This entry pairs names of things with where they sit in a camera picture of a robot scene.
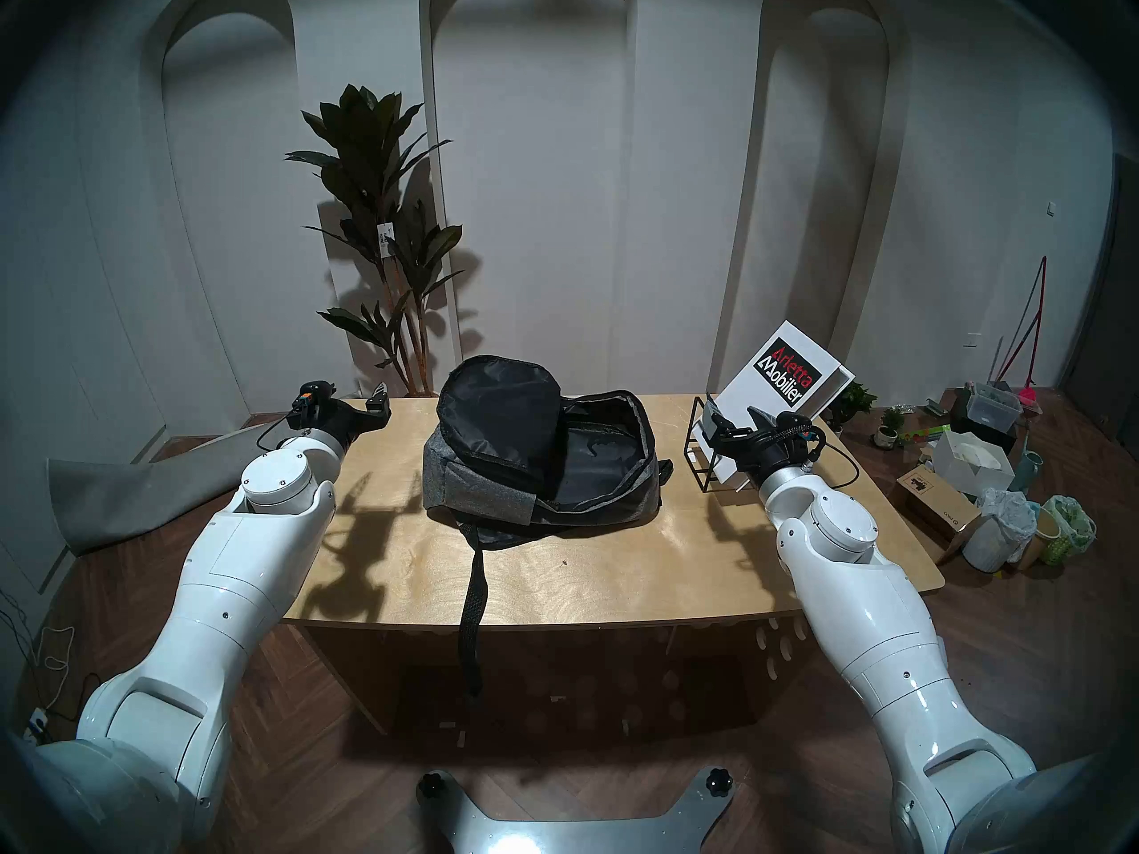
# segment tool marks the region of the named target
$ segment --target gray backpack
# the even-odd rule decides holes
[[[424,507],[451,509],[475,552],[459,622],[459,662],[473,696],[482,690],[483,551],[572,526],[649,519],[671,473],[630,392],[563,397],[544,368],[493,355],[451,372],[424,446]]]

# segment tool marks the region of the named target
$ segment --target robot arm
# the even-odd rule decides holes
[[[714,403],[706,409],[708,444],[759,488],[806,619],[878,732],[894,779],[896,847],[941,854],[966,813],[1033,773],[1032,759],[966,708],[925,602],[877,548],[874,517],[809,473],[811,422],[795,413],[771,421],[753,409],[756,428],[738,429]]]
[[[164,851],[208,834],[249,656],[300,592],[349,446],[391,418],[383,385],[363,412],[334,391],[302,386],[287,416],[297,435],[246,467],[190,548],[150,652],[95,691],[74,742],[39,748],[64,778],[62,804],[97,845]]]

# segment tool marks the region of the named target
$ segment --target plastic bag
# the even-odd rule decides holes
[[[1080,502],[1067,495],[1054,495],[1044,510],[1056,518],[1060,537],[1044,549],[1041,559],[1049,566],[1059,565],[1068,553],[1083,553],[1096,540],[1096,524]]]
[[[997,572],[1015,563],[1036,532],[1036,509],[1024,493],[989,486],[977,496],[985,522],[977,527],[961,553],[982,572]]]

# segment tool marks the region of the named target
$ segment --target table top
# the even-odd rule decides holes
[[[560,627],[741,621],[798,610],[779,566],[775,528],[753,488],[702,493],[685,463],[693,396],[640,397],[661,459],[675,469],[663,506],[639,526],[552,535],[485,553],[490,599],[483,624]],[[362,408],[363,401],[353,402]],[[377,629],[454,630],[472,551],[453,525],[423,509],[423,446],[435,399],[392,401],[386,428],[361,435],[336,482],[337,510],[286,622]],[[842,444],[827,430],[827,442]],[[825,451],[816,473],[850,479]],[[878,524],[878,547],[919,591],[945,581],[870,477],[844,492]]]

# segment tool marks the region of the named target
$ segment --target black strap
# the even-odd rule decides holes
[[[462,602],[459,618],[459,666],[467,680],[467,691],[477,698],[483,690],[483,672],[478,667],[478,623],[486,610],[486,574],[483,570],[483,545],[478,541],[478,528],[472,524],[459,526],[467,542],[475,549],[470,563],[470,581],[467,583],[467,599]]]

